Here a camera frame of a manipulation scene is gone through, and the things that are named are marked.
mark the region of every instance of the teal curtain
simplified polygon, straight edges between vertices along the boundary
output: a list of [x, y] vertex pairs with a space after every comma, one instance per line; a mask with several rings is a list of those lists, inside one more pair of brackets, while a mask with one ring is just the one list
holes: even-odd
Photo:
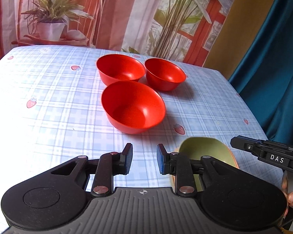
[[229, 79], [268, 139], [293, 145], [293, 0], [275, 0]]

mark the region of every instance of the potted plant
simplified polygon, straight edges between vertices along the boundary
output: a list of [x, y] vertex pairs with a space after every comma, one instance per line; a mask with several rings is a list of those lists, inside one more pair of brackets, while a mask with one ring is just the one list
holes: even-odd
[[84, 12], [84, 7], [75, 4], [76, 0], [33, 0], [36, 8], [22, 12], [28, 15], [30, 24], [37, 24], [40, 39], [59, 41], [65, 25], [68, 21], [75, 21], [78, 17], [93, 19]]

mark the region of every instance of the tablecloth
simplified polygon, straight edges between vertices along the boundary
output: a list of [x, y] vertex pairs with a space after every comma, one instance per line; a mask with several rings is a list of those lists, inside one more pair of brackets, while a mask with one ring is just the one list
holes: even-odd
[[[242, 98], [215, 70], [175, 62], [186, 81], [163, 98], [167, 115], [157, 127], [126, 135], [107, 120], [101, 106], [105, 85], [96, 61], [115, 51], [71, 46], [12, 49], [0, 61], [0, 200], [11, 186], [78, 155], [97, 159], [133, 144], [127, 176], [115, 186], [170, 186], [158, 171], [156, 146], [168, 152], [191, 136], [214, 137], [233, 152], [240, 169], [280, 186], [282, 170], [232, 149], [230, 139], [266, 136]], [[148, 57], [129, 54], [144, 63]], [[7, 227], [0, 210], [0, 232]]]

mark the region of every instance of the black cable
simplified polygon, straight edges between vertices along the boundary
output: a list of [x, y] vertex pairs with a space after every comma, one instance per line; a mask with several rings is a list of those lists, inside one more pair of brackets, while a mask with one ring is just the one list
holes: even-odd
[[293, 221], [293, 218], [292, 218], [291, 220], [289, 220], [289, 221], [287, 221], [287, 222], [283, 223], [283, 224], [282, 224], [282, 225], [280, 225], [279, 227], [281, 228], [281, 227], [283, 227], [283, 226], [287, 225], [288, 223], [290, 223], [290, 222], [292, 222], [292, 221]]

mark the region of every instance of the bowl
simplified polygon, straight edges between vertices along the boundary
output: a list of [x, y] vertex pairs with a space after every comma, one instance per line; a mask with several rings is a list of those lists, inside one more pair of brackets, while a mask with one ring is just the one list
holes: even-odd
[[[190, 137], [184, 140], [178, 152], [183, 152], [189, 159], [200, 160], [201, 156], [211, 156], [231, 166], [239, 168], [238, 163], [231, 150], [215, 138], [210, 137]], [[198, 191], [202, 191], [199, 175], [194, 175], [195, 184]], [[175, 186], [175, 177], [172, 176], [173, 187]]]
[[118, 81], [138, 81], [145, 74], [141, 62], [123, 54], [107, 54], [96, 62], [102, 82], [109, 86]]
[[118, 81], [107, 86], [101, 102], [110, 123], [127, 134], [142, 133], [160, 124], [166, 114], [161, 96], [134, 81]]
[[146, 78], [149, 85], [159, 91], [174, 90], [186, 79], [186, 74], [172, 62], [151, 58], [146, 60]]

